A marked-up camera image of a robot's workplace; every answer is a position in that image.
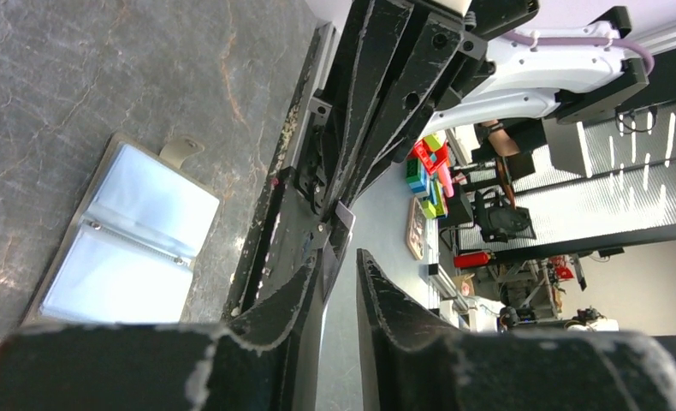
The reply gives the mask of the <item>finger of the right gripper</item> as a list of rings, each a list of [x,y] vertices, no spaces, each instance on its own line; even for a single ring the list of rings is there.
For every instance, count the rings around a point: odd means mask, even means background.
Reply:
[[[353,2],[322,98],[331,105],[315,133],[317,181],[315,213],[354,201],[391,167],[387,137],[371,136],[382,106],[388,74],[416,8],[413,1]]]
[[[387,137],[391,161],[412,146],[433,115],[436,101],[456,73],[455,56],[465,37],[461,15],[414,11],[388,74],[389,89],[371,124],[371,136]]]

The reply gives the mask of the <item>grey card holder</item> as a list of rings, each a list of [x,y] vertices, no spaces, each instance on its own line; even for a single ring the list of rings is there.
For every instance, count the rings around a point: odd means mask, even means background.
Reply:
[[[114,134],[24,323],[179,322],[220,205],[182,169],[204,149],[183,135],[152,152]]]

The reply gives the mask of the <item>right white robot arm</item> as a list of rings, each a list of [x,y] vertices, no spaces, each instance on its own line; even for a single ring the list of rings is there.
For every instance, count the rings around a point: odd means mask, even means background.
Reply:
[[[298,186],[319,215],[349,206],[425,136],[500,119],[590,120],[649,83],[625,7],[529,31],[536,1],[354,1]]]

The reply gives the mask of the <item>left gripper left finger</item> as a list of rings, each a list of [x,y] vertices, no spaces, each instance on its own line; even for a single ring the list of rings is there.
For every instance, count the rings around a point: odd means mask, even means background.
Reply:
[[[307,410],[322,254],[229,323],[43,324],[0,345],[0,410]]]

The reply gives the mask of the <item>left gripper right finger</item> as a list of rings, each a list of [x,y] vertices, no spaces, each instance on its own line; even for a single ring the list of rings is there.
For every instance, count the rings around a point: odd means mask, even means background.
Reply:
[[[356,254],[367,410],[676,410],[676,364],[636,332],[462,331]]]

